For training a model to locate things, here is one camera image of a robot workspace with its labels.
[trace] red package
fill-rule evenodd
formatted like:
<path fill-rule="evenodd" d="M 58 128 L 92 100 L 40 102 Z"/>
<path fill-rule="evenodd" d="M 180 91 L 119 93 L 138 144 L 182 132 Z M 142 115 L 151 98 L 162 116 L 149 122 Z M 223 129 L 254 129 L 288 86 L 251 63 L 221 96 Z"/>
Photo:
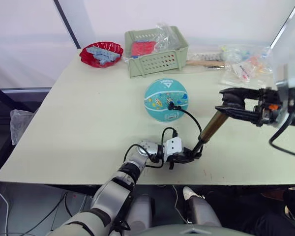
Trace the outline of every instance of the red package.
<path fill-rule="evenodd" d="M 114 53 L 118 53 L 120 54 L 120 58 L 117 58 L 114 61 L 107 62 L 101 65 L 99 63 L 99 60 L 93 57 L 93 54 L 87 52 L 87 48 L 90 48 L 90 47 L 98 47 L 98 48 L 106 49 Z M 116 44 L 113 42 L 98 42 L 98 43 L 90 44 L 87 47 L 83 48 L 83 50 L 80 53 L 80 57 L 81 57 L 81 61 L 84 62 L 85 64 L 88 64 L 93 67 L 106 68 L 108 66 L 112 66 L 116 64 L 121 59 L 122 53 L 123 53 L 123 49 L 121 48 L 119 44 Z"/>
<path fill-rule="evenodd" d="M 131 57 L 135 58 L 137 56 L 151 54 L 154 51 L 155 44 L 156 42 L 154 41 L 133 43 L 131 47 Z"/>

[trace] wooden stick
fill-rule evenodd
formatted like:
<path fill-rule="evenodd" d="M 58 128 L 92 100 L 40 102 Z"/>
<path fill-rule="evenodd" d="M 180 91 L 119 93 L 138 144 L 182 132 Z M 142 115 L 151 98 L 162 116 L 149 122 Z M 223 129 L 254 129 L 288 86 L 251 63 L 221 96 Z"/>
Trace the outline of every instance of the wooden stick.
<path fill-rule="evenodd" d="M 225 62 L 215 60 L 188 60 L 186 65 L 225 66 Z"/>

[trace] black cable wire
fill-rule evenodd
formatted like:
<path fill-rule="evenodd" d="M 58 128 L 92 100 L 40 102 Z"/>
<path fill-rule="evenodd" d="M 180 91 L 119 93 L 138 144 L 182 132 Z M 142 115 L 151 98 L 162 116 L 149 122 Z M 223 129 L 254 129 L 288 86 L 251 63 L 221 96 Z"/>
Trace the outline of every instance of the black cable wire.
<path fill-rule="evenodd" d="M 164 135 L 165 135 L 165 132 L 166 130 L 168 129 L 171 129 L 173 131 L 173 135 L 176 134 L 177 135 L 177 131 L 172 128 L 172 127 L 166 127 L 164 130 L 163 130 L 163 133 L 162 133 L 162 138 L 161 138 L 161 165 L 160 166 L 151 166 L 151 165 L 146 165 L 146 167 L 150 167 L 150 168 L 156 168 L 156 169 L 160 169 L 164 166 L 164 158 L 163 158 L 163 155 L 164 155 Z"/>
<path fill-rule="evenodd" d="M 32 231 L 33 229 L 35 229 L 37 226 L 39 226 L 44 220 L 46 220 L 47 219 L 47 217 L 48 216 L 50 216 L 51 215 L 51 213 L 53 213 L 56 209 L 57 209 L 57 207 L 59 206 L 59 204 L 62 202 L 62 200 L 64 199 L 64 197 L 65 197 L 65 194 L 60 198 L 60 200 L 59 200 L 59 202 L 55 205 L 55 207 L 41 220 L 41 221 L 39 221 L 39 223 L 38 224 L 36 224 L 33 228 L 31 228 L 30 230 L 27 230 L 25 233 L 23 233 L 23 234 L 21 234 L 20 236 L 24 236 L 24 235 L 26 235 L 27 233 L 29 233 L 30 231 Z"/>
<path fill-rule="evenodd" d="M 295 156 L 295 152 L 292 152 L 292 151 L 289 151 L 289 150 L 286 150 L 286 149 L 284 149 L 284 148 L 282 148 L 282 147 L 279 147 L 279 146 L 277 146 L 277 145 L 275 145 L 275 144 L 273 144 L 273 141 L 274 140 L 276 140 L 285 130 L 286 130 L 286 128 L 292 123 L 292 121 L 293 121 L 293 118 L 294 118 L 294 113 L 290 113 L 289 114 L 289 117 L 287 118 L 287 120 L 284 122 L 284 124 L 279 128 L 279 130 L 269 139 L 269 144 L 272 146 L 272 147 L 274 147 L 274 148 L 276 148 L 276 149 L 278 149 L 278 150 L 280 150 L 280 151 L 282 151 L 282 152 L 285 152 L 285 153 L 287 153 L 287 154 L 290 154 L 290 155 L 293 155 L 293 156 Z"/>
<path fill-rule="evenodd" d="M 167 128 L 165 128 L 165 129 L 163 130 L 163 133 L 162 133 L 161 146 L 163 146 L 163 144 L 164 144 L 164 134 L 165 134 L 165 131 L 168 130 L 168 129 L 173 130 L 173 134 L 174 134 L 174 133 L 177 133 L 177 131 L 176 131 L 174 128 L 172 128 L 172 127 L 167 127 Z M 127 152 L 125 153 L 124 158 L 123 158 L 123 162 L 126 161 L 126 158 L 127 158 L 127 155 L 128 155 L 128 153 L 129 153 L 129 151 L 130 151 L 133 147 L 135 147 L 135 146 L 141 148 L 141 149 L 142 149 L 142 150 L 148 155 L 149 158 L 151 157 L 150 154 L 149 154 L 149 152 L 148 152 L 144 147 L 142 147 L 142 146 L 139 145 L 139 144 L 133 144 L 133 145 L 131 145 L 131 146 L 128 148 Z M 146 167 L 155 168 L 155 169 L 160 169 L 160 168 L 162 168 L 163 166 L 164 166 L 164 159 L 163 159 L 163 158 L 161 159 L 161 165 L 159 165 L 159 166 L 146 165 Z"/>
<path fill-rule="evenodd" d="M 193 119 L 193 121 L 197 124 L 197 127 L 199 128 L 200 133 L 202 133 L 202 128 L 201 128 L 199 122 L 194 118 L 193 115 L 191 115 L 189 112 L 187 112 L 186 110 L 184 110 L 183 108 L 181 108 L 181 106 L 173 106 L 173 110 L 184 112 L 185 114 L 187 114 L 188 116 L 190 116 Z"/>
<path fill-rule="evenodd" d="M 71 212 L 70 212 L 70 210 L 69 210 L 69 208 L 68 208 L 68 205 L 67 205 L 67 196 L 68 196 L 68 193 L 66 193 L 65 194 L 65 196 L 64 196 L 64 208 L 65 208 L 65 211 L 68 213 L 68 215 L 70 216 L 70 217 L 72 217 L 72 214 L 71 214 Z"/>
<path fill-rule="evenodd" d="M 126 151 L 126 154 L 124 155 L 124 158 L 123 158 L 123 162 L 126 161 L 126 158 L 127 158 L 127 155 L 128 155 L 128 153 L 129 153 L 129 151 L 130 151 L 133 147 L 135 147 L 135 146 L 141 148 L 141 149 L 147 154 L 147 156 L 148 156 L 149 158 L 151 157 L 151 155 L 149 154 L 149 152 L 148 152 L 144 147 L 142 147 L 142 146 L 139 145 L 139 144 L 133 144 L 133 145 L 131 145 L 131 146 L 128 148 L 128 150 Z"/>

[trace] orange tag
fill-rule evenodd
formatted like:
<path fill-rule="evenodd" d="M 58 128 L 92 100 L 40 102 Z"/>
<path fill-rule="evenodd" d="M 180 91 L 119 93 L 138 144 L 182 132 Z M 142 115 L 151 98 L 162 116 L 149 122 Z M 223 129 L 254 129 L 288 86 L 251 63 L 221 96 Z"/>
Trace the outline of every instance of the orange tag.
<path fill-rule="evenodd" d="M 279 106 L 278 105 L 275 105 L 275 104 L 271 104 L 269 106 L 269 109 L 272 110 L 272 111 L 277 111 L 279 109 Z"/>

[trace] green plastic basket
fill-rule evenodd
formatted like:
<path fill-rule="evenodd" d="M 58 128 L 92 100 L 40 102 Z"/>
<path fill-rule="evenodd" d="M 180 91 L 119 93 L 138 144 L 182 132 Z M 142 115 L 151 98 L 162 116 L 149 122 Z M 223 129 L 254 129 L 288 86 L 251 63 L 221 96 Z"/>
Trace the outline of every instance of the green plastic basket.
<path fill-rule="evenodd" d="M 124 34 L 125 54 L 128 61 L 130 77 L 160 72 L 164 70 L 179 69 L 186 65 L 188 43 L 176 26 L 171 26 L 177 34 L 181 48 L 177 50 L 153 53 L 138 58 L 131 58 L 131 46 L 136 41 L 153 40 L 159 29 L 133 30 Z"/>

